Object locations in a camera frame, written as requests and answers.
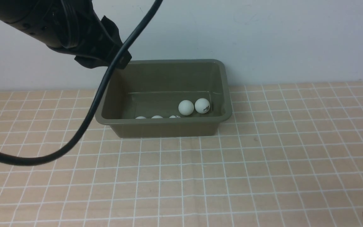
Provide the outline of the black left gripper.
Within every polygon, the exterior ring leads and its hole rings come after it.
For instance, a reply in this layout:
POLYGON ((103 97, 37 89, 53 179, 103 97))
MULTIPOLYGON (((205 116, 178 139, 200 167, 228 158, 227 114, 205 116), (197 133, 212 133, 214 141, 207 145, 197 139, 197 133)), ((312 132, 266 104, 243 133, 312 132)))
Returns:
POLYGON ((123 46, 116 24, 105 16, 99 19, 91 0, 55 0, 49 18, 58 39, 49 48, 75 56, 86 68, 109 66, 123 46))

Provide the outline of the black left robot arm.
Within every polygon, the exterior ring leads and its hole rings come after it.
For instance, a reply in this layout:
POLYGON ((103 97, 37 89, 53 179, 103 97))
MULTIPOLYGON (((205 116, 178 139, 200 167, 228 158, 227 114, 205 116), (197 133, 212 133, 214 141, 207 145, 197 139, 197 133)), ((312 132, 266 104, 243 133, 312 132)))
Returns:
POLYGON ((0 0, 0 21, 89 69, 109 66, 123 45, 116 24, 99 19, 91 0, 0 0))

